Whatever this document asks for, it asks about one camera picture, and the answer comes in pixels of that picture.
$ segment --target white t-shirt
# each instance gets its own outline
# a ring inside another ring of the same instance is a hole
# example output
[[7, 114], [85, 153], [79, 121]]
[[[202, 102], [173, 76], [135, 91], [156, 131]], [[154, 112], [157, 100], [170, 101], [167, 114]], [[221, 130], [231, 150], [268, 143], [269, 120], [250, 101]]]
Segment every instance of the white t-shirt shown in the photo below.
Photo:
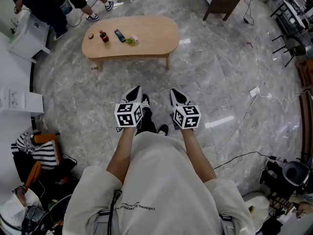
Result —
[[205, 184], [178, 140], [143, 132], [134, 137], [124, 185], [99, 167], [85, 169], [65, 215], [63, 235], [90, 235], [95, 216], [122, 194], [114, 208], [122, 235], [222, 235], [219, 214], [233, 217], [236, 234], [255, 234], [249, 210], [235, 184]]

